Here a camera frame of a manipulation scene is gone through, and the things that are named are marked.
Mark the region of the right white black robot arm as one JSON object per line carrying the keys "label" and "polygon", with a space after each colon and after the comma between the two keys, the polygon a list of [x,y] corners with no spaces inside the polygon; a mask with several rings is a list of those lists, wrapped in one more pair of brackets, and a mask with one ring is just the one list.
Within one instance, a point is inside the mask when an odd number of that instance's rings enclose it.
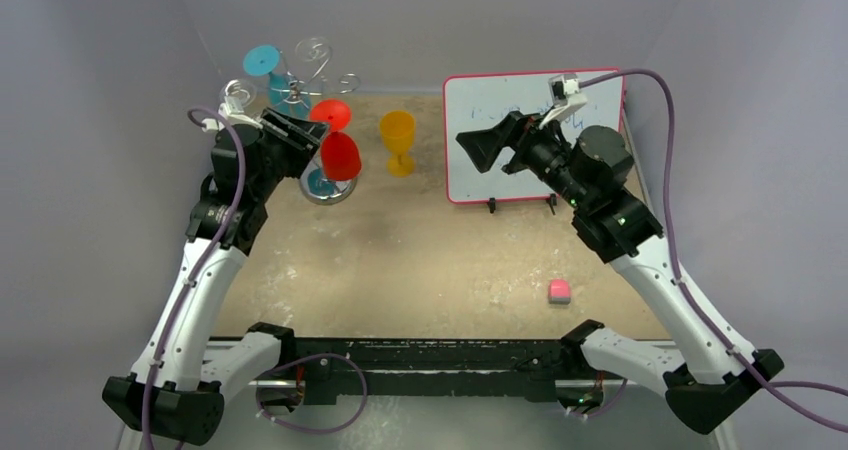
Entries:
{"label": "right white black robot arm", "polygon": [[663,350],[588,320],[562,340],[569,374],[610,372],[648,388],[686,427],[706,435],[783,369],[775,351],[741,337],[688,281],[668,234],[626,188],[634,160],[618,131],[594,125],[567,143],[557,122],[513,111],[456,140],[482,173],[510,149],[505,173],[530,171],[567,202],[580,240],[637,291],[675,344]]}

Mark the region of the blue plastic wine glass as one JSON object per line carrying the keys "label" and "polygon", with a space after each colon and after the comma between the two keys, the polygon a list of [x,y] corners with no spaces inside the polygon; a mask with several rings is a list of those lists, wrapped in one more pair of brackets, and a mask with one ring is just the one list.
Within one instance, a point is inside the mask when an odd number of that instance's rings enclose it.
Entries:
{"label": "blue plastic wine glass", "polygon": [[271,107],[284,115],[306,120],[311,100],[302,93],[299,80],[290,72],[283,53],[274,45],[259,45],[249,50],[242,61],[251,77],[266,77]]}

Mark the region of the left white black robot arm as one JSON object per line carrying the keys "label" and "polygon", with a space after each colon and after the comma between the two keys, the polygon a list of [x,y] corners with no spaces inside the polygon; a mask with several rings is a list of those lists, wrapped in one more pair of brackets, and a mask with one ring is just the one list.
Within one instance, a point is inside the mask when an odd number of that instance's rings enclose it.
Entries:
{"label": "left white black robot arm", "polygon": [[278,184],[298,178],[329,134],[324,122],[264,110],[251,123],[194,107],[197,126],[216,126],[212,171],[194,205],[179,272],[144,350],[124,376],[110,377],[102,398],[123,421],[124,449],[150,449],[157,440],[177,448],[201,446],[214,435],[226,403],[254,378],[284,379],[297,369],[291,329],[251,326],[221,356],[206,350],[223,300],[243,268]]}

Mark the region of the clear wine glass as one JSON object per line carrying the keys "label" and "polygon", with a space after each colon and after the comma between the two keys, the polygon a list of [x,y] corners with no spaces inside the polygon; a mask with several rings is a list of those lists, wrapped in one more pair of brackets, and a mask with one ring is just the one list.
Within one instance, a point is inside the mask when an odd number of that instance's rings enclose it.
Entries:
{"label": "clear wine glass", "polygon": [[250,107],[257,95],[258,90],[256,86],[247,79],[230,80],[219,92],[219,98],[222,103],[232,104],[241,109]]}

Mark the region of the red plastic wine glass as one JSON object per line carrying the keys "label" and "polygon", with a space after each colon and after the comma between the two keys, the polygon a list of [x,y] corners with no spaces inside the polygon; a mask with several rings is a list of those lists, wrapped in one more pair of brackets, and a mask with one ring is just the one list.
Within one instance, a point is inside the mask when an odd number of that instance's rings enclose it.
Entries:
{"label": "red plastic wine glass", "polygon": [[335,181],[356,178],[362,169],[359,149],[355,141],[344,132],[352,120],[350,107],[338,99],[324,100],[310,111],[310,119],[330,126],[320,147],[325,176]]}

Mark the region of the clear champagne flute glass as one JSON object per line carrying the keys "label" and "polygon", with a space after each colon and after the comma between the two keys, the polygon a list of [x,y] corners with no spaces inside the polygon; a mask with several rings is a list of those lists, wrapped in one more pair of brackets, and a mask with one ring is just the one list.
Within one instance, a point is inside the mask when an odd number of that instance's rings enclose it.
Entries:
{"label": "clear champagne flute glass", "polygon": [[312,74],[303,80],[306,86],[319,79],[333,56],[333,50],[325,37],[309,37],[301,40],[295,47],[297,59],[314,65]]}

